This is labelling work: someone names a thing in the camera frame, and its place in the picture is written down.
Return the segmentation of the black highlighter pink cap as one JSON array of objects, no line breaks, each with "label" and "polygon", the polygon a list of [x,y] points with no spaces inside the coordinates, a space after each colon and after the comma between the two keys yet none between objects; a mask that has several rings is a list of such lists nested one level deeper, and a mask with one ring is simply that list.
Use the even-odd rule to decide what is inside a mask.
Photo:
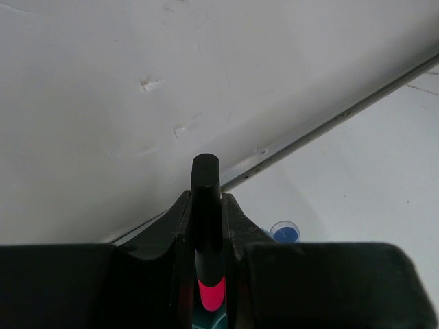
[{"label": "black highlighter pink cap", "polygon": [[191,168],[195,270],[201,303],[208,312],[220,309],[226,285],[219,165],[217,156],[200,154],[193,159]]}]

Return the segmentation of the black highlighter blue cap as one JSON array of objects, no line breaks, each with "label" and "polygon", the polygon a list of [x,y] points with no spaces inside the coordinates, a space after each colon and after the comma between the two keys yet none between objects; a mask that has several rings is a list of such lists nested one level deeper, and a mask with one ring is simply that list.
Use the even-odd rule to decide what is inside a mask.
[{"label": "black highlighter blue cap", "polygon": [[270,236],[279,243],[297,243],[300,240],[300,230],[291,221],[279,221],[270,229]]}]

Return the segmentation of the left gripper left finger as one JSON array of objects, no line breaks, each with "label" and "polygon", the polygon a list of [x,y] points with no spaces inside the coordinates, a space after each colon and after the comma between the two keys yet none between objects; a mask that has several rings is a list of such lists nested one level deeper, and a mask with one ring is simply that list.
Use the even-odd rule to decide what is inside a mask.
[{"label": "left gripper left finger", "polygon": [[191,194],[122,245],[1,248],[2,328],[190,328]]}]

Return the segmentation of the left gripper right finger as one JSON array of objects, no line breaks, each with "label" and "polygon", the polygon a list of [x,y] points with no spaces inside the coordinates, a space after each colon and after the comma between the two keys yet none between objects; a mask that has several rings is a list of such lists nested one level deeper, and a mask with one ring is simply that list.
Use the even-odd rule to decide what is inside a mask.
[{"label": "left gripper right finger", "polygon": [[229,328],[426,328],[413,262],[388,243],[277,243],[222,196]]}]

